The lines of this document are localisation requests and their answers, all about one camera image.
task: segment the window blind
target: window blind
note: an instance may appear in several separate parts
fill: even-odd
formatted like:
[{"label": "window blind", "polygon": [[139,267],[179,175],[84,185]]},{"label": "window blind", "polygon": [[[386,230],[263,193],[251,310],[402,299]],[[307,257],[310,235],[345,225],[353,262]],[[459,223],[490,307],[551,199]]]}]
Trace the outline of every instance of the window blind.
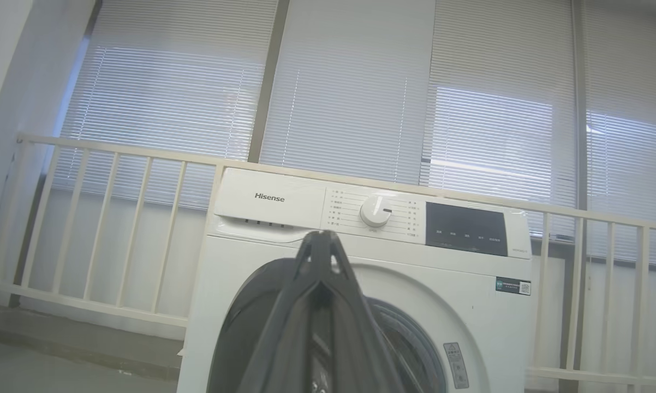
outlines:
[{"label": "window blind", "polygon": [[291,0],[260,161],[417,184],[433,12]]},{"label": "window blind", "polygon": [[[61,137],[247,159],[275,8],[276,0],[106,0]],[[56,187],[73,187],[81,155],[62,150]],[[85,192],[104,191],[111,160],[91,154]],[[144,165],[123,157],[114,194],[138,197]],[[179,163],[155,160],[146,199],[171,203],[178,173]],[[182,206],[206,208],[212,173],[188,168]]]},{"label": "window blind", "polygon": [[570,17],[556,0],[437,0],[420,184],[575,207]]},{"label": "window blind", "polygon": [[[638,3],[587,1],[588,204],[656,221],[656,13]],[[606,253],[606,226],[588,250]],[[636,230],[617,228],[617,258],[635,260]],[[656,232],[650,261],[656,263]]]}]

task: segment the railing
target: railing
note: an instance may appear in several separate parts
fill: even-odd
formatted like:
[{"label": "railing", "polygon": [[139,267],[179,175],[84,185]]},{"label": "railing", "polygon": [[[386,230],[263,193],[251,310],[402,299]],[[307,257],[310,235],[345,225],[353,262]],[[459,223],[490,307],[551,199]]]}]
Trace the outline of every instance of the railing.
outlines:
[{"label": "railing", "polygon": [[[110,315],[120,315],[128,318],[143,319],[145,321],[153,321],[154,323],[171,324],[176,326],[185,326],[187,318],[166,315],[159,311],[158,304],[160,301],[161,288],[163,285],[163,276],[168,264],[168,254],[171,242],[171,234],[178,211],[178,202],[181,195],[181,187],[183,178],[185,176],[186,166],[189,163],[205,164],[215,166],[215,175],[213,178],[213,187],[211,198],[209,200],[207,216],[213,211],[214,200],[216,198],[216,191],[220,184],[221,178],[225,168],[241,168],[253,171],[274,172],[274,174],[286,174],[298,177],[311,177],[322,181],[340,182],[346,184],[357,184],[358,186],[375,187],[381,189],[392,189],[399,192],[410,192],[414,194],[431,195],[435,197],[446,197],[450,199],[458,199],[465,201],[473,201],[481,204],[491,204],[497,206],[505,206],[509,208],[522,209],[530,212],[540,212],[543,214],[543,237],[541,244],[541,254],[539,259],[540,277],[538,293],[538,310],[537,319],[535,323],[535,349],[533,361],[528,369],[528,373],[533,376],[544,378],[556,378],[562,380],[578,380],[589,381],[597,383],[611,383],[627,385],[633,391],[640,391],[641,386],[656,386],[656,376],[647,376],[644,371],[644,351],[645,346],[642,343],[645,335],[646,327],[646,313],[647,313],[647,281],[649,275],[649,242],[650,231],[656,230],[656,222],[643,221],[642,219],[632,219],[622,216],[615,216],[603,212],[592,211],[579,211],[562,206],[552,206],[545,204],[536,204],[526,201],[518,201],[512,199],[503,199],[493,196],[484,196],[478,194],[468,194],[464,192],[456,192],[445,189],[434,189],[429,187],[420,186],[407,186],[407,184],[394,184],[382,181],[372,181],[368,179],[336,176],[331,174],[323,174],[323,172],[311,172],[298,169],[289,169],[277,166],[266,166],[261,164],[253,164],[249,162],[238,162],[226,159],[219,159],[199,154],[185,154],[180,152],[171,152],[166,150],[152,150],[141,147],[130,147],[123,145],[101,144],[101,142],[93,141],[78,141],[72,139],[57,139],[38,136],[22,136],[21,147],[19,156],[14,168],[14,174],[11,175],[11,184],[9,190],[9,201],[4,207],[5,214],[0,222],[0,291],[4,293],[17,294],[29,298],[39,299],[42,301],[49,301],[66,306],[73,306],[76,308],[83,308],[90,311],[97,311],[99,313],[106,313]],[[7,282],[5,277],[5,258],[8,246],[12,240],[11,237],[11,223],[16,220],[15,211],[16,204],[18,203],[19,193],[16,192],[17,184],[21,184],[26,178],[26,165],[23,162],[23,157],[26,155],[27,149],[35,145],[53,145],[54,152],[49,165],[49,171],[46,174],[46,181],[39,199],[39,207],[37,209],[36,219],[34,221],[34,230],[29,242],[29,248],[24,264],[24,271],[22,279],[19,283]],[[59,150],[64,147],[71,147],[82,149],[81,166],[79,168],[75,185],[73,188],[73,195],[68,209],[68,214],[65,219],[63,237],[61,238],[61,249],[58,252],[58,259],[56,261],[56,270],[51,290],[41,290],[29,287],[29,279],[33,273],[34,257],[37,244],[40,239],[40,229],[43,224],[46,206],[49,200],[52,183],[55,176]],[[102,209],[99,213],[99,221],[96,229],[96,236],[94,237],[94,246],[90,256],[90,263],[88,265],[88,274],[86,278],[86,285],[84,295],[81,298],[73,296],[64,296],[59,293],[59,288],[62,284],[64,266],[67,261],[67,251],[69,242],[71,241],[71,226],[74,223],[74,216],[76,215],[76,207],[79,202],[81,194],[81,186],[83,186],[84,176],[86,173],[86,164],[88,156],[93,151],[112,152],[114,159],[111,164],[109,181],[104,192],[104,199]],[[146,157],[146,169],[141,183],[138,202],[136,202],[136,210],[134,213],[134,224],[129,233],[128,248],[126,253],[126,260],[123,262],[123,279],[119,285],[118,294],[114,303],[102,303],[93,301],[91,299],[91,290],[93,288],[93,269],[98,260],[99,242],[103,235],[103,220],[109,212],[110,200],[112,197],[113,184],[115,173],[118,168],[118,162],[121,156],[139,156]],[[148,310],[138,308],[128,308],[123,305],[123,297],[128,290],[127,277],[129,275],[130,261],[132,258],[133,242],[139,230],[139,216],[141,208],[144,204],[144,193],[146,191],[146,184],[151,172],[151,163],[155,159],[166,159],[181,163],[181,169],[178,177],[178,185],[173,201],[173,209],[168,226],[168,236],[166,237],[167,243],[164,245],[164,256],[160,266],[158,266],[158,279],[157,286],[151,299],[151,308]],[[541,332],[542,324],[542,307],[544,304],[544,291],[542,290],[550,281],[548,274],[548,264],[550,262],[550,233],[552,217],[572,217],[575,220],[575,254],[572,264],[572,294],[570,301],[570,315],[566,320],[565,328],[568,331],[567,346],[564,349],[566,352],[566,362],[561,364],[560,367],[544,367],[540,365],[539,351],[541,348]],[[599,371],[582,371],[575,369],[577,363],[576,347],[578,334],[583,333],[583,326],[579,326],[579,309],[582,288],[582,266],[585,261],[585,251],[583,250],[583,231],[587,231],[588,222],[605,222],[607,223],[607,261],[615,260],[615,231],[618,225],[635,227],[638,230],[638,257],[635,262],[635,293],[634,306],[633,306],[633,326],[630,339],[630,371],[628,373],[609,373],[607,371],[608,353],[610,353],[610,313],[612,310],[612,289],[613,289],[613,274],[615,271],[615,264],[607,263],[605,269],[605,289],[604,289],[604,306],[603,306],[603,321],[601,326],[601,344],[600,344],[600,368]]]}]

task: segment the white round dial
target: white round dial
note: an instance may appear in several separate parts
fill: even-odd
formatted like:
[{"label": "white round dial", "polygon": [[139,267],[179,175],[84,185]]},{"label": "white round dial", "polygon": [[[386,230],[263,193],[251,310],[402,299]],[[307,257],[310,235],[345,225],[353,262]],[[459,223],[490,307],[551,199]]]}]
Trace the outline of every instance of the white round dial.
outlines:
[{"label": "white round dial", "polygon": [[391,217],[391,204],[383,196],[368,197],[360,208],[360,217],[370,227],[383,226]]}]

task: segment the front-loading washing machine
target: front-loading washing machine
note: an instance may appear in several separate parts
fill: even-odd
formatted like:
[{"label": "front-loading washing machine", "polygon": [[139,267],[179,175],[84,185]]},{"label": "front-loading washing machine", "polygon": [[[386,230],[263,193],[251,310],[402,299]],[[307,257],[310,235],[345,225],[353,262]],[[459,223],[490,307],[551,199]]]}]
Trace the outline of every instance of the front-loading washing machine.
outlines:
[{"label": "front-loading washing machine", "polygon": [[178,393],[236,391],[282,288],[281,258],[315,229],[338,233],[407,391],[523,391],[532,290],[523,212],[226,169]]}]

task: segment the washing machine door opening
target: washing machine door opening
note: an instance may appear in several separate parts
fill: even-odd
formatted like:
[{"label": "washing machine door opening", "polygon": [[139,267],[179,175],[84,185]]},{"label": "washing machine door opening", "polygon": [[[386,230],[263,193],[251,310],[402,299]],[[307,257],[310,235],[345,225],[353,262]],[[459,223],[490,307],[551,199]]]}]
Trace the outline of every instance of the washing machine door opening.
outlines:
[{"label": "washing machine door opening", "polygon": [[[269,262],[239,289],[216,341],[207,391],[236,391],[291,266],[286,259]],[[367,301],[406,392],[446,392],[443,364],[425,331],[390,303]]]}]

